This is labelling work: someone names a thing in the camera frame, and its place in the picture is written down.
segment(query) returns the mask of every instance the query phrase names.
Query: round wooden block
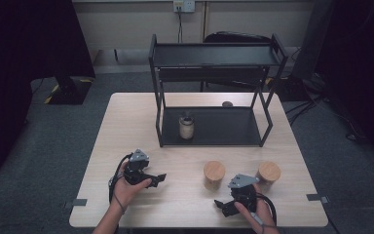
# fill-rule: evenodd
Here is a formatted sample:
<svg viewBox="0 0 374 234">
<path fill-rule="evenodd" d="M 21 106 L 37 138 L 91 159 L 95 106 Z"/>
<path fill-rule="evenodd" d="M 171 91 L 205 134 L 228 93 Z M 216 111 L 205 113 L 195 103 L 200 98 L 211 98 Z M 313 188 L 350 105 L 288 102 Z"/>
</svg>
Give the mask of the round wooden block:
<svg viewBox="0 0 374 234">
<path fill-rule="evenodd" d="M 210 190 L 216 190 L 220 187 L 221 180 L 226 174 L 224 166 L 217 161 L 209 161 L 205 164 L 205 187 Z"/>
<path fill-rule="evenodd" d="M 274 162 L 263 162 L 259 166 L 257 175 L 261 180 L 272 184 L 281 177 L 281 169 Z"/>
</svg>

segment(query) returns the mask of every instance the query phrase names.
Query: black cloth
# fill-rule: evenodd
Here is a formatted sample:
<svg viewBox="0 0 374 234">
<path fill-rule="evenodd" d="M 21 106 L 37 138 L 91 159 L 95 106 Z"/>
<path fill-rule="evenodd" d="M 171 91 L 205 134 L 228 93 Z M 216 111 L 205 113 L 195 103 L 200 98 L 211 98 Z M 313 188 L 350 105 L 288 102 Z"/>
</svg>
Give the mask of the black cloth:
<svg viewBox="0 0 374 234">
<path fill-rule="evenodd" d="M 25 121 L 30 82 L 57 75 L 94 77 L 72 2 L 0 1 L 0 167 Z"/>
</svg>

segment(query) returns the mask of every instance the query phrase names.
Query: black shelf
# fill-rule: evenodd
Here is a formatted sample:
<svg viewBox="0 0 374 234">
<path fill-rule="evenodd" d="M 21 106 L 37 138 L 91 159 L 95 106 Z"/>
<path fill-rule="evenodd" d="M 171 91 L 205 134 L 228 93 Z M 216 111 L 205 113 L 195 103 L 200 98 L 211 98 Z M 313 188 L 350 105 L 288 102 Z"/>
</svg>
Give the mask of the black shelf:
<svg viewBox="0 0 374 234">
<path fill-rule="evenodd" d="M 273 127 L 268 111 L 270 100 L 287 61 L 277 35 L 263 43 L 157 43 L 153 35 L 149 54 L 150 69 L 157 102 L 156 129 L 160 146 L 164 145 L 252 145 L 263 146 Z M 271 66 L 278 67 L 274 86 L 267 100 L 262 95 Z M 166 106 L 166 82 L 244 81 L 255 87 L 250 106 Z M 260 134 L 253 113 L 257 99 L 265 112 L 268 127 Z M 194 136 L 179 135 L 183 112 L 194 115 Z"/>
</svg>

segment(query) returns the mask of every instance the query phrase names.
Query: person's right hand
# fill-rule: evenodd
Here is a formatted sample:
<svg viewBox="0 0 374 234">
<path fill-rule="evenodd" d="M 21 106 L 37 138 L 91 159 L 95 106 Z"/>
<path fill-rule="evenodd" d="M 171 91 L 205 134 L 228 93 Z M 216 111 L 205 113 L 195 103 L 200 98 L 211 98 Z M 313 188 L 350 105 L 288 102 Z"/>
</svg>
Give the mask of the person's right hand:
<svg viewBox="0 0 374 234">
<path fill-rule="evenodd" d="M 253 186 L 256 192 L 261 194 L 260 187 L 256 183 L 253 183 Z M 242 203 L 235 202 L 235 206 L 242 214 L 242 216 L 248 221 L 248 223 L 250 223 L 251 228 L 256 233 L 279 234 L 279 231 L 275 226 L 275 222 L 273 221 L 272 214 L 270 213 L 269 206 L 264 202 L 263 199 L 257 199 L 256 214 L 260 217 L 260 219 L 262 219 L 264 227 L 262 227 L 253 218 L 253 216 L 250 214 L 250 211 Z"/>
</svg>

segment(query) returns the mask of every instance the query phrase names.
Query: wooden cylinder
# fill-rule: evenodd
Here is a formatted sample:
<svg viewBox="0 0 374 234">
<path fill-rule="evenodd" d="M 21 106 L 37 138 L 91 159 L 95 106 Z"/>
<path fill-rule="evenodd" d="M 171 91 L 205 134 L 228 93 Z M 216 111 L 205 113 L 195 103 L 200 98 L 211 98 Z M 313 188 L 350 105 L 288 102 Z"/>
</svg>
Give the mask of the wooden cylinder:
<svg viewBox="0 0 374 234">
<path fill-rule="evenodd" d="M 281 168 L 274 162 L 263 162 L 260 164 L 256 176 L 260 178 L 261 189 L 266 192 L 281 177 Z"/>
<path fill-rule="evenodd" d="M 226 174 L 224 166 L 217 161 L 209 161 L 205 164 L 205 187 L 209 190 L 217 190 L 221 180 Z"/>
</svg>

